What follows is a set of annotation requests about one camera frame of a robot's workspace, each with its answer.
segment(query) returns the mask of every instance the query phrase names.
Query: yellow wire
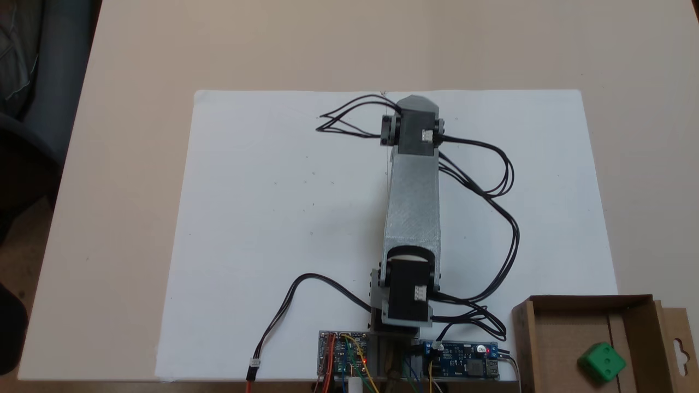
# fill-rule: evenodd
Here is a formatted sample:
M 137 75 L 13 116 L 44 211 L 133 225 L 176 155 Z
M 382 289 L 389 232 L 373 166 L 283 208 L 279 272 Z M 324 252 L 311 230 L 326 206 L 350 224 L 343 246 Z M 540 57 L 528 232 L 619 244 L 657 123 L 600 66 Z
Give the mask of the yellow wire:
M 356 353 L 359 354 L 359 358 L 361 359 L 361 363 L 364 364 L 364 370 L 366 371 L 366 376 L 369 377 L 369 382 L 371 382 L 371 386 L 374 387 L 374 391 L 376 393 L 379 393 L 379 388 L 376 387 L 376 384 L 374 383 L 374 378 L 371 378 L 371 374 L 369 374 L 369 365 L 366 363 L 366 359 L 364 359 L 364 355 L 361 353 L 361 345 L 357 342 L 357 340 L 354 339 L 354 337 L 348 336 L 347 334 L 341 334 L 340 337 L 345 337 L 352 342 L 354 342 L 354 345 L 356 346 Z
M 429 375 L 430 375 L 430 383 L 429 383 L 429 385 L 430 385 L 430 393 L 432 393 L 432 362 L 434 362 L 434 360 L 430 362 L 430 368 L 429 368 Z

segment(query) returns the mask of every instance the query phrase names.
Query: white sheet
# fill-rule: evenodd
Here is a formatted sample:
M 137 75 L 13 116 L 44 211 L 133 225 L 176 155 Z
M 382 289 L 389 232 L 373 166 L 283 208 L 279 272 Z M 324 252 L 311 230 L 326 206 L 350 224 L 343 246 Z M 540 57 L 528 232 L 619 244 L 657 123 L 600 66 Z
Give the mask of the white sheet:
M 320 113 L 361 94 L 196 93 L 156 375 L 244 379 L 262 331 L 302 273 L 327 275 L 368 301 L 369 272 L 381 258 L 388 152 L 375 139 L 313 131 Z M 501 346 L 514 350 L 510 311 L 532 294 L 616 294 L 580 93 L 420 94 L 439 105 L 447 134 L 500 146 L 515 167 L 514 188 L 499 203 L 521 227 L 519 255 L 484 302 L 507 325 Z M 385 112 L 365 107 L 351 121 L 378 132 Z M 483 188 L 502 176 L 488 150 L 440 149 Z M 442 291 L 476 294 L 505 258 L 509 224 L 446 176 L 440 208 Z M 433 307 L 438 315 L 464 312 Z M 367 322 L 366 311 L 329 286 L 305 281 L 264 346 L 258 379 L 314 380 L 318 331 L 361 331 Z M 421 337 L 435 338 L 442 326 Z M 492 341 L 471 326 L 446 339 Z M 501 368 L 504 380 L 514 379 Z

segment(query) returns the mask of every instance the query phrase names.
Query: green cube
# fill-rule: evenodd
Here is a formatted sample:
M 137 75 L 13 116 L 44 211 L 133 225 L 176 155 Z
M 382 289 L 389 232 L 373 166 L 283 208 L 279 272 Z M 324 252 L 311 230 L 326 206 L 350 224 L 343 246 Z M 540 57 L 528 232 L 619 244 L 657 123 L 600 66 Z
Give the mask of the green cube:
M 626 362 L 609 343 L 592 345 L 577 363 L 598 383 L 607 383 L 626 367 Z

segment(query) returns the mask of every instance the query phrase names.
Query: blue wire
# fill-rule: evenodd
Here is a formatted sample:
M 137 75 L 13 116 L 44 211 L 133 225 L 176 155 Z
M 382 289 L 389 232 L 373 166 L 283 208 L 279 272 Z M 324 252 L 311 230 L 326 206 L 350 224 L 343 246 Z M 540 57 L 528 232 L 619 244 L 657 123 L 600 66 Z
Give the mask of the blue wire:
M 412 366 L 410 365 L 410 362 L 406 359 L 405 364 L 408 365 L 408 368 L 410 369 L 410 372 L 415 376 L 415 382 L 417 382 L 417 386 L 420 388 L 421 393 L 425 393 L 425 391 L 422 389 L 422 384 L 420 383 L 420 378 L 417 377 L 417 373 L 415 370 L 412 369 Z
M 349 348 L 345 347 L 345 356 L 343 357 L 343 379 L 340 381 L 343 384 L 343 393 L 347 393 L 347 388 L 345 387 L 345 369 L 347 368 L 347 351 Z

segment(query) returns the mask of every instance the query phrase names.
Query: green wire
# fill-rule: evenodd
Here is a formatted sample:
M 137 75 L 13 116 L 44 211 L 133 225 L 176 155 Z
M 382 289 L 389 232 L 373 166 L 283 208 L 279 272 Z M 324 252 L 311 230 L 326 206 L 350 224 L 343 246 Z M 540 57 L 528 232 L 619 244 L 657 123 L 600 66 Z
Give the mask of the green wire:
M 405 364 L 403 365 L 403 372 L 405 373 L 407 371 Z M 415 391 L 415 393 L 420 393 L 417 391 L 417 388 L 415 387 L 415 384 L 412 383 L 412 377 L 410 376 L 410 371 L 408 371 L 408 376 L 405 377 L 405 379 L 410 383 L 410 387 Z
M 347 343 L 347 351 L 349 352 L 349 351 L 350 351 L 350 340 L 347 340 L 347 339 L 345 338 L 345 342 Z M 361 378 L 361 382 L 364 383 L 364 386 L 366 386 L 366 388 L 369 389 L 369 392 L 378 393 L 378 392 L 376 392 L 376 391 L 374 390 L 373 387 L 371 387 L 371 385 L 369 385 L 369 382 L 361 375 L 361 367 L 358 367 L 358 366 L 357 366 L 356 360 L 354 359 L 354 353 L 353 353 L 353 352 L 350 352 L 350 353 L 349 353 L 349 357 L 352 358 L 352 364 L 356 367 L 356 369 L 357 369 L 357 371 L 358 371 L 357 374 L 359 374 L 359 377 Z

